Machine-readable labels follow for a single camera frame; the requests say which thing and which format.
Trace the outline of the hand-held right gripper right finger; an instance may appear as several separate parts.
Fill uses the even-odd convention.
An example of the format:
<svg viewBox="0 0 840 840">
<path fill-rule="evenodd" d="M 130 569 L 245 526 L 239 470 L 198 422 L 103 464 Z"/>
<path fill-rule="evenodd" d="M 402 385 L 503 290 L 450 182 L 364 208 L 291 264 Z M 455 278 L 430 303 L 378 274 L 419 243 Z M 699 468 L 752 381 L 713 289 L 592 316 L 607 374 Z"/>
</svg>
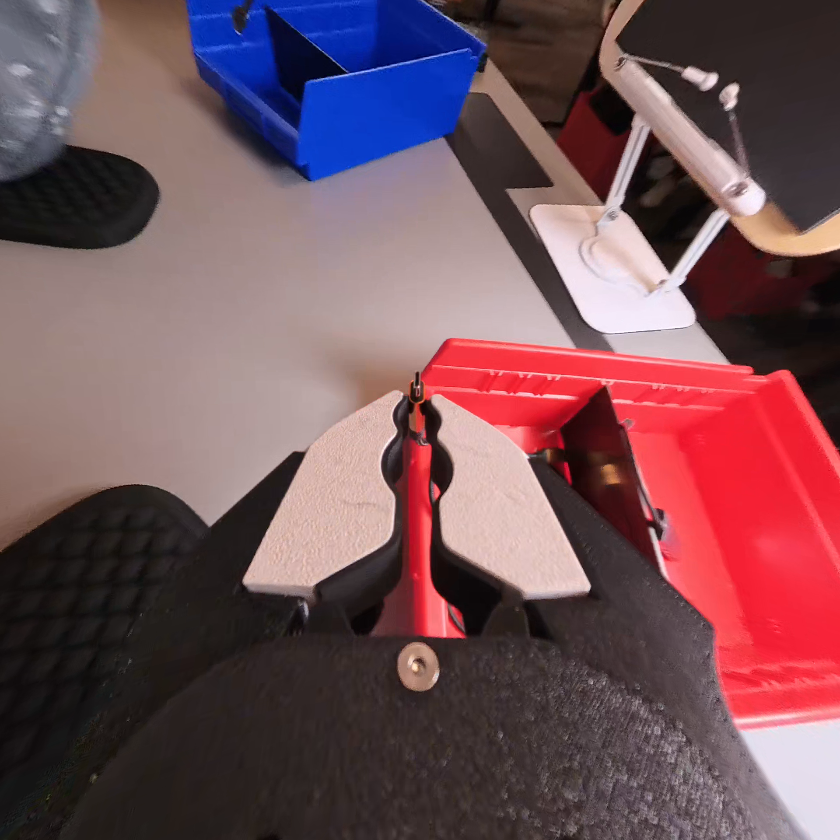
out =
<svg viewBox="0 0 840 840">
<path fill-rule="evenodd" d="M 582 564 L 525 452 L 442 395 L 430 407 L 452 471 L 437 499 L 444 548 L 524 601 L 589 594 Z"/>
</svg>

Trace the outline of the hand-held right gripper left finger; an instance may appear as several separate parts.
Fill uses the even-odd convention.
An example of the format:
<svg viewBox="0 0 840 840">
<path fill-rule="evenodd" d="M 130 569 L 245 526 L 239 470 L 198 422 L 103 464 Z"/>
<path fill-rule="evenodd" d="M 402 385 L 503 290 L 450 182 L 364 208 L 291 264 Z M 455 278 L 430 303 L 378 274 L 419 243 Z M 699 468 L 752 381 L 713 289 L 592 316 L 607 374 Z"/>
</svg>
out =
<svg viewBox="0 0 840 840">
<path fill-rule="evenodd" d="M 388 392 L 310 445 L 244 575 L 249 592 L 312 600 L 318 585 L 385 547 L 396 496 L 383 464 L 403 399 Z"/>
</svg>

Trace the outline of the black usb-c cable orange band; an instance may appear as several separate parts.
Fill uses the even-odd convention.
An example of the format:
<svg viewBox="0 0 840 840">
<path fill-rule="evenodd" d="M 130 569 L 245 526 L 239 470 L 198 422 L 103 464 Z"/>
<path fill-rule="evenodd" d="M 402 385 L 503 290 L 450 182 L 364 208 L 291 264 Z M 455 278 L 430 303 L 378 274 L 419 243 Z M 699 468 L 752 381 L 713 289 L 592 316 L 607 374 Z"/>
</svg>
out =
<svg viewBox="0 0 840 840">
<path fill-rule="evenodd" d="M 417 474 L 425 474 L 429 507 L 433 510 L 439 491 L 433 475 L 434 454 L 427 434 L 426 389 L 419 371 L 408 386 L 408 452 Z"/>
</svg>

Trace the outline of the red plastic bin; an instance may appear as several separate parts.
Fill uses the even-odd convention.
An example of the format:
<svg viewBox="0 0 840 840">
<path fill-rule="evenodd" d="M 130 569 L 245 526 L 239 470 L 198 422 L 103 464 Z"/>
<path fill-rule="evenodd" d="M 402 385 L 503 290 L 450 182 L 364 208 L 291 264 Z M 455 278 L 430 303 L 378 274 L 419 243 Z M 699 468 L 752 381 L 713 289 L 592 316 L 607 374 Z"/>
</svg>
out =
<svg viewBox="0 0 840 840">
<path fill-rule="evenodd" d="M 743 729 L 838 718 L 838 453 L 790 373 L 449 339 L 423 379 L 525 452 L 591 575 L 521 609 L 533 635 L 670 695 L 718 683 Z M 560 430 L 603 387 L 666 515 L 660 567 L 571 486 Z"/>
</svg>

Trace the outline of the blue plastic bin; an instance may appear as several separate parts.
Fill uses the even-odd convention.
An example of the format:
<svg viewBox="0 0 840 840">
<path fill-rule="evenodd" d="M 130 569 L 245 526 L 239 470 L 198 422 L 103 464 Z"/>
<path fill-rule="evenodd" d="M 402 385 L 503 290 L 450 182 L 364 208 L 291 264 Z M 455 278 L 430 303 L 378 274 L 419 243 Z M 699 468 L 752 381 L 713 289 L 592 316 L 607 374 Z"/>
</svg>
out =
<svg viewBox="0 0 840 840">
<path fill-rule="evenodd" d="M 264 7 L 349 73 L 279 84 Z M 483 43 L 422 1 L 186 3 L 199 77 L 226 109 L 310 181 L 454 131 Z"/>
</svg>

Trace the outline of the person's left forearm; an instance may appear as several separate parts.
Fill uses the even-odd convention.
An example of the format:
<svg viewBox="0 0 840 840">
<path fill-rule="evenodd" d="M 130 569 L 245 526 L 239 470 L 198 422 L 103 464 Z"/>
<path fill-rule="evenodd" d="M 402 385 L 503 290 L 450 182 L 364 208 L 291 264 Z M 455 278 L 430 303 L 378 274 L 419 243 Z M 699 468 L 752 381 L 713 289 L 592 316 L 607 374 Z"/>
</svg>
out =
<svg viewBox="0 0 840 840">
<path fill-rule="evenodd" d="M 1 183 L 57 159 L 98 55 L 95 1 L 1 2 Z"/>
</svg>

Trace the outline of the white board stand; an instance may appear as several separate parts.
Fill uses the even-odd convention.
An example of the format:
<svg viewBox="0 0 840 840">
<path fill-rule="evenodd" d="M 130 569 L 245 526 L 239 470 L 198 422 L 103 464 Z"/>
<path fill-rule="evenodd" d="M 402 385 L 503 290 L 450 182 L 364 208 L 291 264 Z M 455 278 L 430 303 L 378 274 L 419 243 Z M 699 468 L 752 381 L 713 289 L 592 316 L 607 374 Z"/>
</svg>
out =
<svg viewBox="0 0 840 840">
<path fill-rule="evenodd" d="M 685 329 L 697 318 L 679 290 L 731 217 L 763 209 L 766 195 L 753 179 L 736 107 L 740 86 L 718 93 L 728 119 L 730 153 L 691 121 L 648 68 L 674 72 L 701 92 L 717 85 L 716 72 L 647 59 L 619 49 L 616 89 L 633 110 L 631 131 L 603 206 L 539 204 L 530 222 L 583 321 L 603 334 Z M 624 211 L 627 189 L 649 134 L 711 197 L 716 209 L 672 270 L 667 270 L 634 220 Z"/>
</svg>

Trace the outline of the black textured wrist pad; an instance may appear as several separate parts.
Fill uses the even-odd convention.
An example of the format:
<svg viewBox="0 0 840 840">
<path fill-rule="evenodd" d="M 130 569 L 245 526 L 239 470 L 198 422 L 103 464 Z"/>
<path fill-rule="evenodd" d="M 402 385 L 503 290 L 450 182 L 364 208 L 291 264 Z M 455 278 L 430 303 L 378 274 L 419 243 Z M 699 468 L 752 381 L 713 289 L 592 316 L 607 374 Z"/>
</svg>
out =
<svg viewBox="0 0 840 840">
<path fill-rule="evenodd" d="M 67 146 L 32 175 L 1 185 L 1 239 L 61 249 L 125 245 L 147 227 L 161 198 L 140 163 Z"/>
<path fill-rule="evenodd" d="M 129 485 L 85 497 L 2 550 L 1 825 L 62 822 L 139 618 L 206 537 L 183 500 Z"/>
</svg>

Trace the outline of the red bag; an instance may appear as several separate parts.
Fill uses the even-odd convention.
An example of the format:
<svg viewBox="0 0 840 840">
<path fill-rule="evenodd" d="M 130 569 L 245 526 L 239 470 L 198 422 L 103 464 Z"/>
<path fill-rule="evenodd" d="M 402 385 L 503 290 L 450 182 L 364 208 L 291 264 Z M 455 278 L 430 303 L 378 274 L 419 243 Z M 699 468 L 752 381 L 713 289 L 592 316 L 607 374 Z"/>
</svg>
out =
<svg viewBox="0 0 840 840">
<path fill-rule="evenodd" d="M 631 131 L 634 112 L 609 86 L 582 92 L 557 144 L 587 185 L 606 199 Z"/>
</svg>

